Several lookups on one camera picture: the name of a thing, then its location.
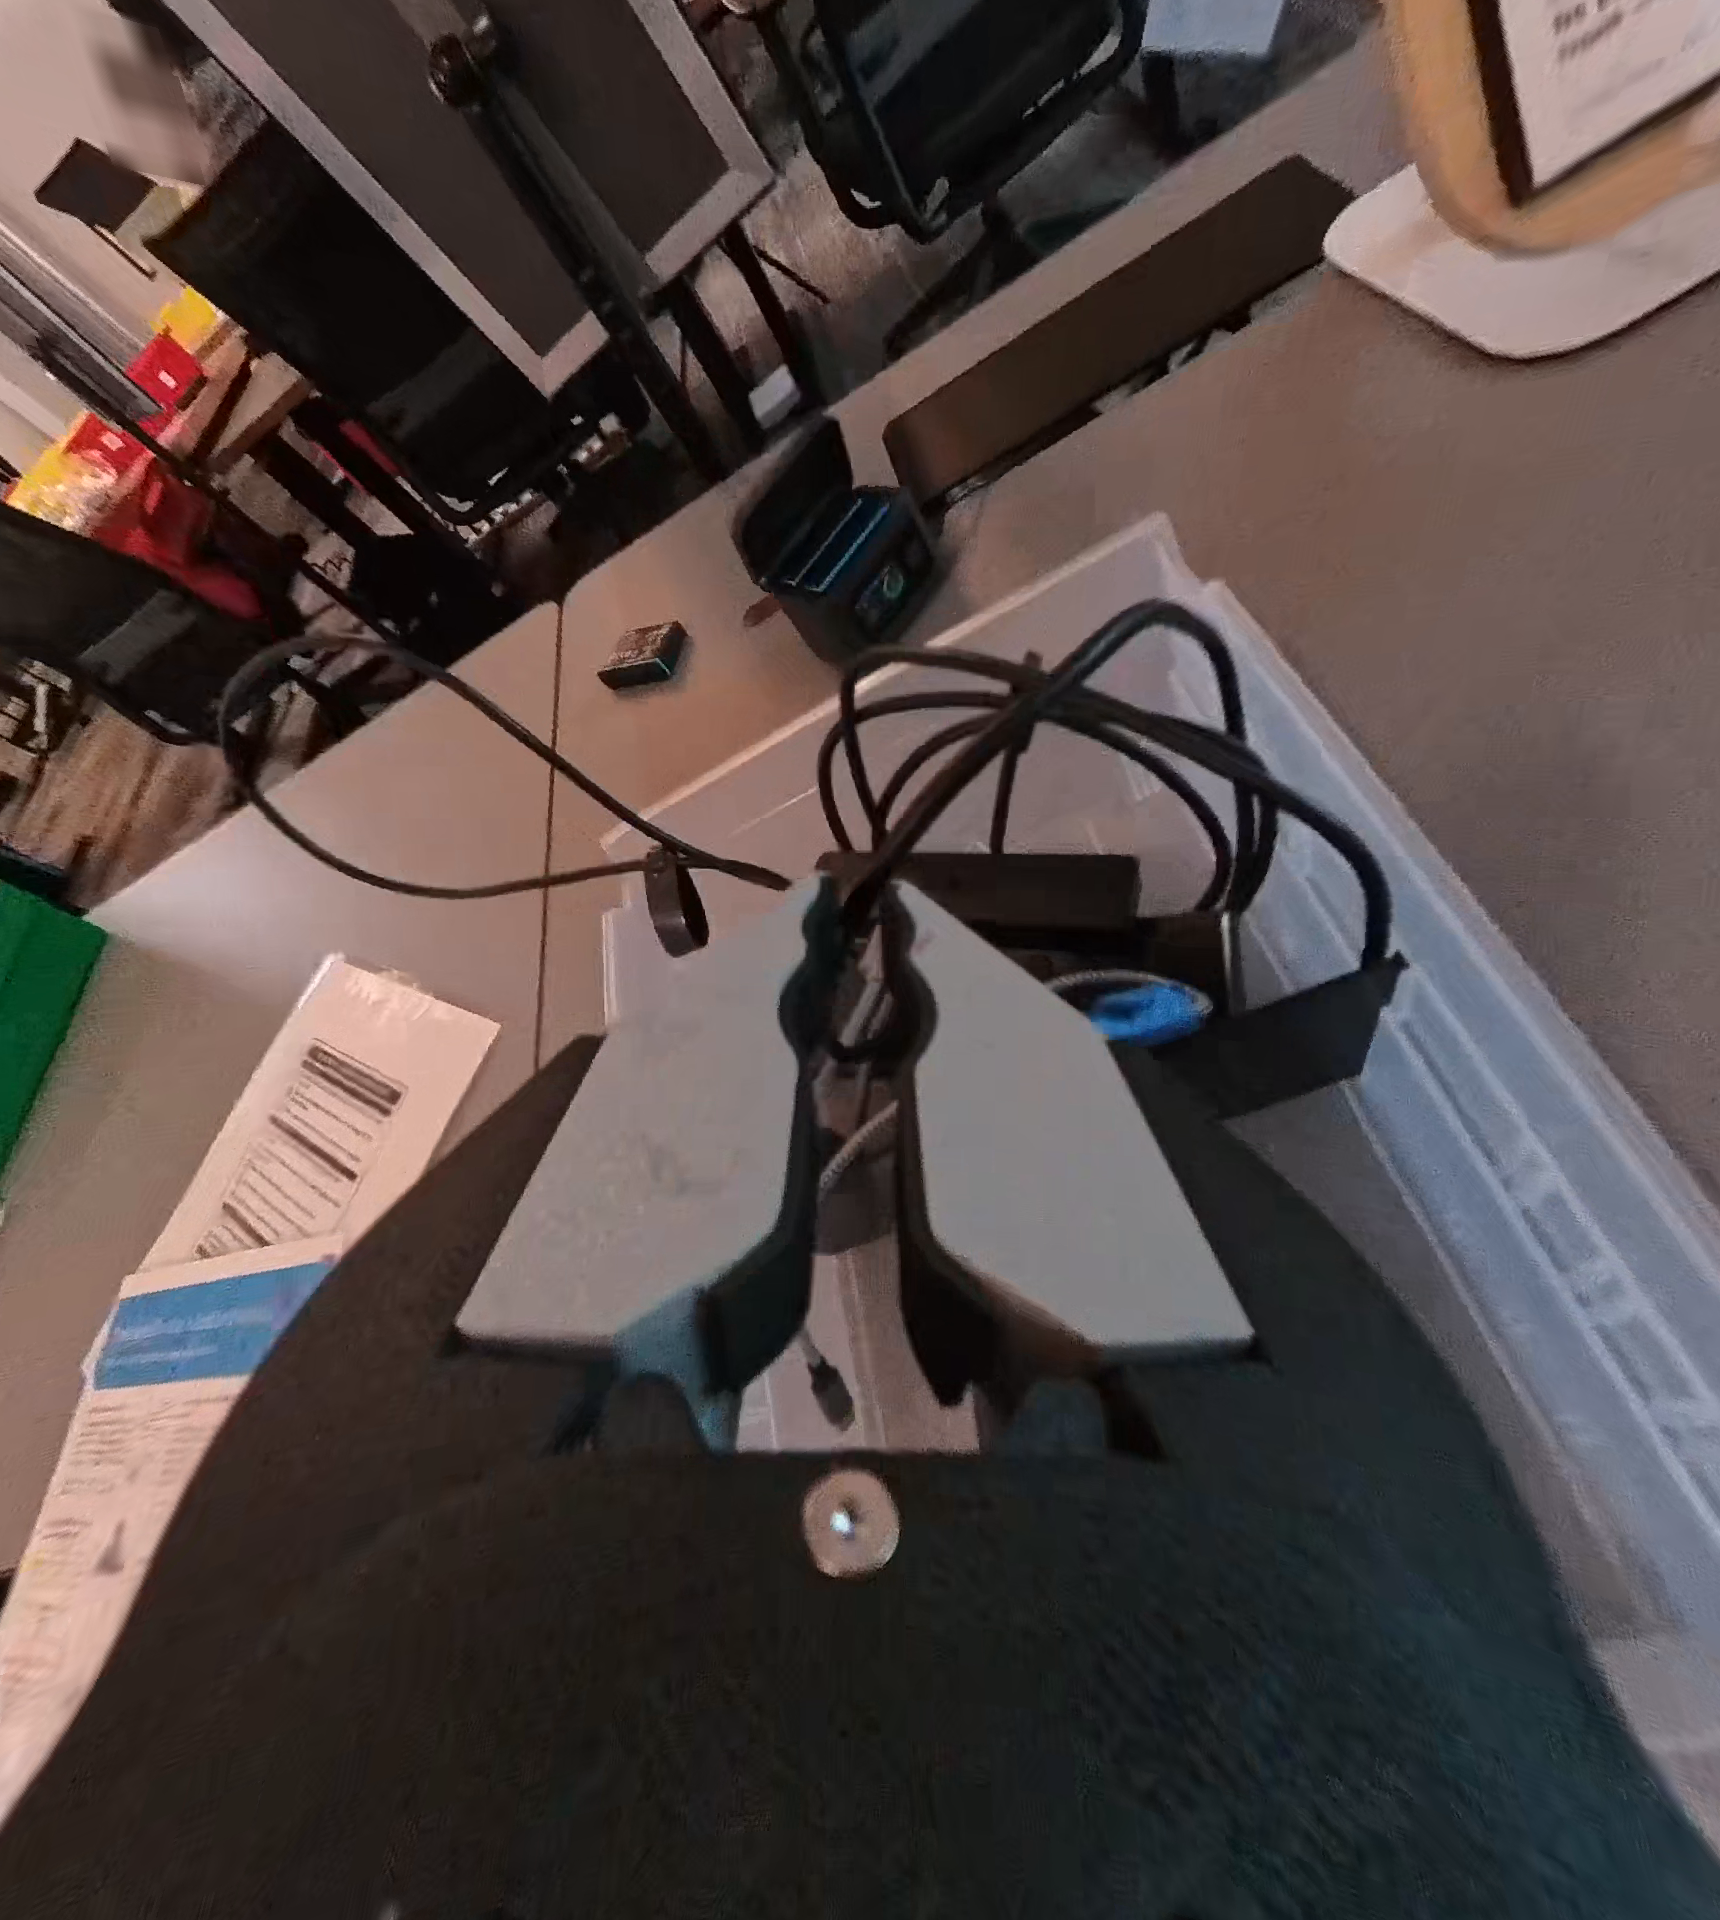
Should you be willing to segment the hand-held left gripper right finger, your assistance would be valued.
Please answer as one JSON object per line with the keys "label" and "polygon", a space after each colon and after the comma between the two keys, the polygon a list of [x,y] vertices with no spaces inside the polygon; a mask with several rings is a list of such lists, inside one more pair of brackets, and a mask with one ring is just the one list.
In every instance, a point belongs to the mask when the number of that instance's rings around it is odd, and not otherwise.
{"label": "hand-held left gripper right finger", "polygon": [[1248,1358],[1248,1310],[1090,1021],[910,884],[879,960],[900,1314],[934,1399]]}

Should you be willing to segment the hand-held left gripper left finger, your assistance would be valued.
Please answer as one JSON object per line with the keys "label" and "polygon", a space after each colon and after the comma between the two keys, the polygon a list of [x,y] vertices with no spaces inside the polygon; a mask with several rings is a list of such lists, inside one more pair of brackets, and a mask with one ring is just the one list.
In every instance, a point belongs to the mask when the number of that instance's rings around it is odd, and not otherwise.
{"label": "hand-held left gripper left finger", "polygon": [[815,1083],[849,966],[828,876],[616,1021],[457,1314],[469,1348],[681,1388],[716,1453],[813,1294]]}

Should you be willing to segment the slim black usb hub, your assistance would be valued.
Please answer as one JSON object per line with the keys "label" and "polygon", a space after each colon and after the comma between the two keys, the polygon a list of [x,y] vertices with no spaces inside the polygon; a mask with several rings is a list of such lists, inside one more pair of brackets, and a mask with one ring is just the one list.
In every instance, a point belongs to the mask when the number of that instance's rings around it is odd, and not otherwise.
{"label": "slim black usb hub", "polygon": [[890,892],[908,929],[955,922],[993,946],[1093,946],[1141,924],[1141,872],[1129,854],[916,853]]}

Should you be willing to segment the clear plastic bin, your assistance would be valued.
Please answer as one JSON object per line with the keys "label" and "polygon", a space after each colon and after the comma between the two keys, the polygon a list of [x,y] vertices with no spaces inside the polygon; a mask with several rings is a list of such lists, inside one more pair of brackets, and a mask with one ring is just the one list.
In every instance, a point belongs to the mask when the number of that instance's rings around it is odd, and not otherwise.
{"label": "clear plastic bin", "polygon": [[1232,935],[1246,1008],[1160,1072],[1355,1236],[1522,1482],[1611,1691],[1686,1799],[1720,1803],[1720,1211],[1373,770],[1283,644],[1162,516],[938,637],[1056,665],[1173,604],[1226,644],[1275,780],[1356,833],[1404,958],[1379,1012],[1342,857],[1285,818]]}

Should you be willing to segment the white printed label sheet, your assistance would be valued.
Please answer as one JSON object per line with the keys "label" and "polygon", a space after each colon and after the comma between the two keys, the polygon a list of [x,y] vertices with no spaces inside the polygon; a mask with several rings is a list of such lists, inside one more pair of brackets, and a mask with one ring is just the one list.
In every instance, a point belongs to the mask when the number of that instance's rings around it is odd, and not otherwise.
{"label": "white printed label sheet", "polygon": [[142,1272],[312,1240],[353,1247],[431,1168],[501,1032],[401,975],[327,958]]}

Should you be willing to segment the small black battery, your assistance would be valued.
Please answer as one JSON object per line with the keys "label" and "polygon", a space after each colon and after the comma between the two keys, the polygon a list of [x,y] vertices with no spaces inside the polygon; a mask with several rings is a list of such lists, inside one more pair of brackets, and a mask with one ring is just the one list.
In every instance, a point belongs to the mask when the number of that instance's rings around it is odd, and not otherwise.
{"label": "small black battery", "polygon": [[608,658],[597,668],[597,681],[615,694],[632,694],[673,684],[688,658],[690,634],[685,622],[664,620],[624,632]]}

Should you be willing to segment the blue header paper sheet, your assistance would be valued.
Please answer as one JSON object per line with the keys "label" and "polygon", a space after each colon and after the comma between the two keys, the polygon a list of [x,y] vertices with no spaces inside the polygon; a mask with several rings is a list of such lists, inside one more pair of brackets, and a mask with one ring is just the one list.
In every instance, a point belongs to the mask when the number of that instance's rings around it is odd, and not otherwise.
{"label": "blue header paper sheet", "polygon": [[342,1248],[342,1234],[248,1247],[120,1284],[0,1614],[0,1829],[100,1679],[248,1380]]}

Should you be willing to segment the black battery charger case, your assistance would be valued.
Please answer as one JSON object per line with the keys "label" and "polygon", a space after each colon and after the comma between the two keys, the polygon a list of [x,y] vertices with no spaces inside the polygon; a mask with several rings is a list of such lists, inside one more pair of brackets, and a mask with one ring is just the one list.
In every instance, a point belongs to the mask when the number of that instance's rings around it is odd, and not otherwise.
{"label": "black battery charger case", "polygon": [[913,494],[859,483],[844,429],[824,412],[777,451],[730,540],[750,582],[830,666],[904,644],[945,576]]}

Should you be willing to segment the black flat panel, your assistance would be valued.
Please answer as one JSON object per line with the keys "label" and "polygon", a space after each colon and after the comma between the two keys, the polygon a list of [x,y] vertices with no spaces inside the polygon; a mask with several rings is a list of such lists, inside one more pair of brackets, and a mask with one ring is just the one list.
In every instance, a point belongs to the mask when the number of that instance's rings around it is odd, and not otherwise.
{"label": "black flat panel", "polygon": [[1283,158],[889,421],[897,483],[932,509],[1079,431],[1181,350],[1242,331],[1322,264],[1355,199],[1309,158]]}

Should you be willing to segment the black office chair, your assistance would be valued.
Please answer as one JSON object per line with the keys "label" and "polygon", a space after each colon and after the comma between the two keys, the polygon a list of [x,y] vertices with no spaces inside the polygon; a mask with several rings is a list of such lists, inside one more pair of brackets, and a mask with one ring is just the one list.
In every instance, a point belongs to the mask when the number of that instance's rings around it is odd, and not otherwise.
{"label": "black office chair", "polygon": [[859,229],[941,238],[1141,55],[1145,3],[823,3],[769,31],[788,105]]}
{"label": "black office chair", "polygon": [[215,745],[274,691],[315,684],[289,620],[224,611],[3,498],[0,652],[54,670],[170,749]]}

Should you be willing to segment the stack of red yellow boxes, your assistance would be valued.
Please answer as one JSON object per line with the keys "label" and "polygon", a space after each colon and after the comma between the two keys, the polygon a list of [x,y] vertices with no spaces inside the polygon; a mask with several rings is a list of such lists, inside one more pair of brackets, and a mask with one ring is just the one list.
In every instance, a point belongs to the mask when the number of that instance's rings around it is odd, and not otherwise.
{"label": "stack of red yellow boxes", "polygon": [[305,381],[259,355],[196,290],[158,311],[126,377],[140,395],[138,429],[82,411],[8,504],[152,567],[223,612],[262,617],[248,562],[265,540],[224,523],[220,483],[307,397]]}

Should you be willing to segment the wooden document stand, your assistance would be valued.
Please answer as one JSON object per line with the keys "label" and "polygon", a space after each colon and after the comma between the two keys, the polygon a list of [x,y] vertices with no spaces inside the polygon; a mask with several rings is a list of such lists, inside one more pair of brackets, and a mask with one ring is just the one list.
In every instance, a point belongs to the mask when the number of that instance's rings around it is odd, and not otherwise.
{"label": "wooden document stand", "polygon": [[1720,276],[1720,82],[1513,205],[1471,7],[1385,4],[1412,162],[1334,221],[1328,264],[1513,364],[1606,342]]}

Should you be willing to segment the printed instruction sheet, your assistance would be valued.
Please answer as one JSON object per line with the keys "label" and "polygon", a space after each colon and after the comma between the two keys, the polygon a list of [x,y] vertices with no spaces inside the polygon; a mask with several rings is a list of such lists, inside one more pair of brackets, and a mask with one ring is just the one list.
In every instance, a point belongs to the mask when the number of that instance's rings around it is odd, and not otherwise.
{"label": "printed instruction sheet", "polygon": [[1517,206],[1720,85],[1720,3],[1473,3],[1469,19]]}

